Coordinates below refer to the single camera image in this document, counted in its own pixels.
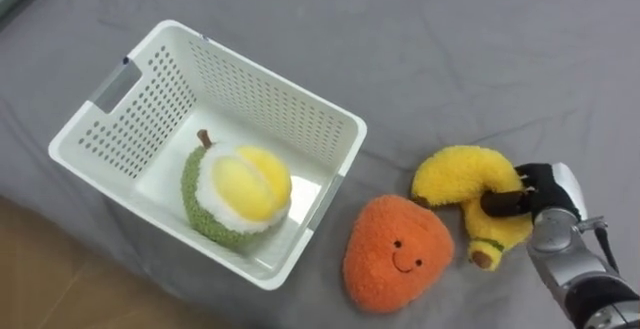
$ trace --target basket handle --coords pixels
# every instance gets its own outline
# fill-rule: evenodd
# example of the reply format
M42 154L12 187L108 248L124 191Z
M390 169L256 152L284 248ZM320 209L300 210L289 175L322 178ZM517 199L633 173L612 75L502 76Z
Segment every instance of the basket handle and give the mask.
M89 101L103 112L111 113L141 77L140 68L128 57L125 57L122 59L122 63L100 84Z
M318 229L320 221L327 212L327 209L329 209L329 206L331 206L333 198L338 193L338 189L340 188L343 179L344 177L342 175L337 175L335 178L333 178L331 184L329 184L329 187L327 188L322 202L320 203L320 205L318 205L316 212L313 213L313 216L309 220L309 225L307 225L307 228L313 230L314 232L316 231L316 229Z

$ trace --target durian plush toy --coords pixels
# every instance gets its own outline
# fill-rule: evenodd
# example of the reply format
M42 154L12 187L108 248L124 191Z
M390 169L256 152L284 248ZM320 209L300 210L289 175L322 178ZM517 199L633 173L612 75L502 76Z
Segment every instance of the durian plush toy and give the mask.
M460 204L470 236L472 263L494 271L502 256L533 229L531 215L493 218L485 210L518 205L525 194L520 176L499 152L478 146L452 146L424 161L413 179L411 196L430 208Z
M187 158L182 197L191 226L207 238L236 248L280 222L290 205L291 176L274 154L251 145L202 145Z

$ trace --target cable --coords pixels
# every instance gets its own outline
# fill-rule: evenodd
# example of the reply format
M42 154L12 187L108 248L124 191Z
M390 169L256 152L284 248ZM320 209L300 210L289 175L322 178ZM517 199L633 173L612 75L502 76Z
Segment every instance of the cable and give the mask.
M609 234L607 230L603 227L596 227L594 232L598 239L598 244L600 244L600 248L602 248L604 256L607 258L607 262L609 262L613 270L619 274L620 270L618 270L618 263L616 263L616 259L613 257L613 252L611 251L611 246L609 245Z

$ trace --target wooden floor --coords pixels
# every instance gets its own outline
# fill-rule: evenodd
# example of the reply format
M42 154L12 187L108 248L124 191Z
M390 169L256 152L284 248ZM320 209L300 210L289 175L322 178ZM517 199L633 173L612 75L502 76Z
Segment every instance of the wooden floor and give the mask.
M0 328L230 327L0 197Z

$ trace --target green fuzzy durian shell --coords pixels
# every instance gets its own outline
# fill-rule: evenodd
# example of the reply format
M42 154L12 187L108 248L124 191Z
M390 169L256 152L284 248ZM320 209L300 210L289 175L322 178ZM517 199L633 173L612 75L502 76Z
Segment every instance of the green fuzzy durian shell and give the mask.
M264 233L247 234L228 229L198 204L196 188L200 174L200 160L205 152L204 147L196 148L187 158L182 172L182 200L189 224L194 230L220 245L230 248L244 246Z

